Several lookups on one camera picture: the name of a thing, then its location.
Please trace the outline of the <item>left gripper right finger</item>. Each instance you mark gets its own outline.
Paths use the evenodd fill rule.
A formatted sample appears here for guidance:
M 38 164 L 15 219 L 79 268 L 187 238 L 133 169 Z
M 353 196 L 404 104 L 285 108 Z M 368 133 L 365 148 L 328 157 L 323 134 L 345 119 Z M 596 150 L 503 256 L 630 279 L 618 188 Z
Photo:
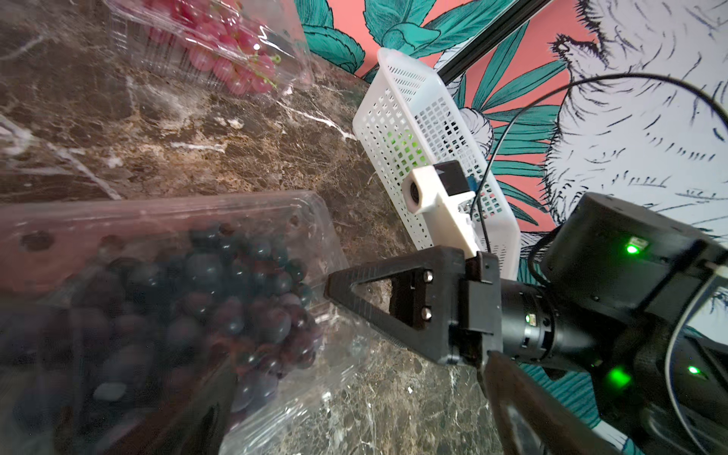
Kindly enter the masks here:
M 617 452 L 502 353 L 488 353 L 483 394 L 505 454 Z

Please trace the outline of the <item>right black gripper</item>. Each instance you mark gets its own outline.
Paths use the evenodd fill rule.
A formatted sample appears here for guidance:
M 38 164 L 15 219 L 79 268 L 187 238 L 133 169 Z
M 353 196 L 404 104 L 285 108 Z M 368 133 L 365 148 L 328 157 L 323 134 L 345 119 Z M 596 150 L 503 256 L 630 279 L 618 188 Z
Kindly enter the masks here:
M 440 365 L 483 367 L 502 352 L 567 372 L 609 365 L 609 320 L 553 290 L 500 280 L 498 258 L 449 246 L 331 274 L 324 294 L 389 341 Z

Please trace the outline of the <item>green grape bunch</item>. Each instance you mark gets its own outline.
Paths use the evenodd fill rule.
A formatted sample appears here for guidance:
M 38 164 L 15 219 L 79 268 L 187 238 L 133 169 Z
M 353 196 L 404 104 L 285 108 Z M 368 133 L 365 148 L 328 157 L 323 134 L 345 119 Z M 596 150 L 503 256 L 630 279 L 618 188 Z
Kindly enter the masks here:
M 424 146 L 409 129 L 387 132 L 384 145 L 387 162 L 398 176 L 431 164 Z

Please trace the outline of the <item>clear plastic clamshell container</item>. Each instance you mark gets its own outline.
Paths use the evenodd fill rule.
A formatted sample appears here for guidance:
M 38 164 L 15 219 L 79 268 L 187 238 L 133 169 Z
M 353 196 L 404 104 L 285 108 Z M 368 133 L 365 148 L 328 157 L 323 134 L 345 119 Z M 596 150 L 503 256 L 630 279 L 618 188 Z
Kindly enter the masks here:
M 292 1 L 108 1 L 125 59 L 159 76 L 233 97 L 274 97 L 313 83 Z

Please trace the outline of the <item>white plastic perforated basket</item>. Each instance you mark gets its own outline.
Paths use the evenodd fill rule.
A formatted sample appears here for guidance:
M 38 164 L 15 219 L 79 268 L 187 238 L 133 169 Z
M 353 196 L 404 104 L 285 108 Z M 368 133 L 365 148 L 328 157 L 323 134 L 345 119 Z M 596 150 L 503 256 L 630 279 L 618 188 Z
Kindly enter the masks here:
M 516 280 L 521 257 L 516 216 L 447 87 L 432 68 L 398 50 L 379 49 L 377 59 L 379 72 L 356 112 L 353 128 L 411 240 L 418 249 L 434 246 L 423 217 L 406 207 L 402 193 L 406 176 L 398 176 L 386 159 L 385 134 L 404 129 L 420 140 L 431 165 L 451 160 L 461 164 L 475 196 L 459 210 L 472 221 L 480 251 L 498 257 L 500 276 Z

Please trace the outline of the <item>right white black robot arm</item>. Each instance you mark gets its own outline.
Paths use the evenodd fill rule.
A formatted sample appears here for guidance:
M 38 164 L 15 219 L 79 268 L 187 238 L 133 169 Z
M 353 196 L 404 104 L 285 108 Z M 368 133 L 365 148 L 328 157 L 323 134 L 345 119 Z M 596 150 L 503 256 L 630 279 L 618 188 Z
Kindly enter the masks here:
M 724 246 L 586 193 L 528 266 L 534 284 L 434 246 L 336 272 L 325 294 L 423 358 L 473 367 L 507 454 L 614 453 L 524 364 L 587 373 L 599 417 L 646 454 L 726 453 L 727 348 L 686 330 L 727 288 Z

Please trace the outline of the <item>red grape bunch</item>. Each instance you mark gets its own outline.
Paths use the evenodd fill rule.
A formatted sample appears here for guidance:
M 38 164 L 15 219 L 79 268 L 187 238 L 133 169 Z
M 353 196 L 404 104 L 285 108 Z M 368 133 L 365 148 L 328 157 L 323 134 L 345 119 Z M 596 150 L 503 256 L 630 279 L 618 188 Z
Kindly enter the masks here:
M 143 1 L 154 19 L 147 37 L 184 71 L 211 79 L 233 96 L 277 91 L 282 60 L 248 26 L 238 1 Z

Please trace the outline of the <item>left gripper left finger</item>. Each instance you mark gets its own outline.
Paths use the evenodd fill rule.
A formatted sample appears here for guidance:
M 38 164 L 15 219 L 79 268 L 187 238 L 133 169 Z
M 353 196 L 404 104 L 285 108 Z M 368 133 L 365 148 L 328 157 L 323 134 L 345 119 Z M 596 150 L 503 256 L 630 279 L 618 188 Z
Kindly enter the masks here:
M 228 355 L 162 401 L 103 454 L 217 454 L 228 428 L 237 374 Z

